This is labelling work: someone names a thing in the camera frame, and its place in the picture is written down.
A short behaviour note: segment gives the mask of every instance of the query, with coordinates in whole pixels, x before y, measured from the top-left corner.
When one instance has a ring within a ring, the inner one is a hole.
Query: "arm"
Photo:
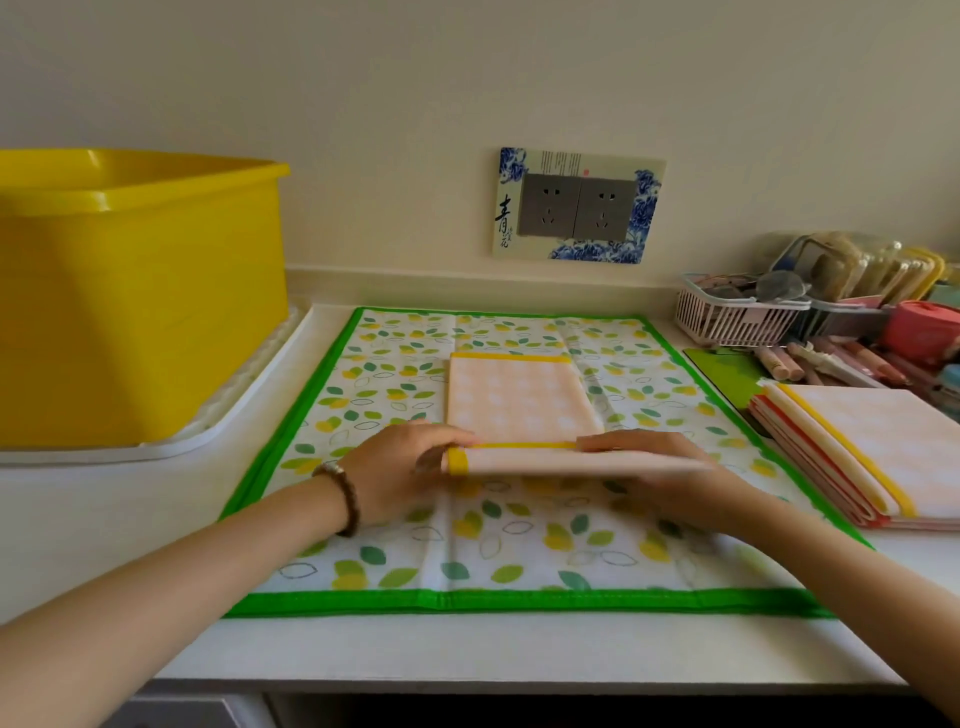
[[[437,479],[426,451],[475,444],[445,425],[388,427],[341,466],[364,522],[385,521]],[[325,475],[110,571],[0,627],[0,722],[99,725],[207,626],[278,567],[347,525]]]
[[[797,577],[910,685],[960,722],[960,598],[715,463],[679,433],[619,430],[585,450],[644,449],[711,470],[637,484],[663,513],[759,548]]]

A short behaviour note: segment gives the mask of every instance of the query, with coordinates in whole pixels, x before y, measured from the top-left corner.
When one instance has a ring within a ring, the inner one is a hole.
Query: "wall outlet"
[[[665,169],[662,159],[503,147],[493,255],[639,263]]]
[[[527,175],[520,192],[517,232],[539,237],[573,237],[581,178]]]
[[[626,240],[635,194],[636,182],[633,180],[584,178],[571,237],[614,242]]]

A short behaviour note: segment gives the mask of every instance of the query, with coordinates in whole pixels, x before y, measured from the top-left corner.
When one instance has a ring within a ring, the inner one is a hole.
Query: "leaf-patterned mat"
[[[860,538],[643,319],[378,308],[354,312],[224,516],[386,425],[441,422],[453,351],[566,352],[607,429],[682,432]],[[546,609],[827,615],[759,551],[658,518],[616,480],[581,478],[465,480],[401,519],[316,544],[229,615]]]

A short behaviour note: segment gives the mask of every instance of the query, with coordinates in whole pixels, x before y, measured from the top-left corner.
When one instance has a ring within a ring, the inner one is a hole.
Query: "folded cloth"
[[[449,449],[442,463],[449,473],[616,477],[704,467],[650,452],[574,449],[577,437],[604,428],[567,356],[455,352],[446,401],[446,421],[484,442]]]
[[[912,393],[764,382],[750,409],[854,523],[960,529],[960,425]]]

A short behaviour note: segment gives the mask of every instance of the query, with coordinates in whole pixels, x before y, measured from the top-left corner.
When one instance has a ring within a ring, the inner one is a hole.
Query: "stack of folded cloths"
[[[852,522],[960,530],[960,424],[906,390],[761,384],[751,412]]]

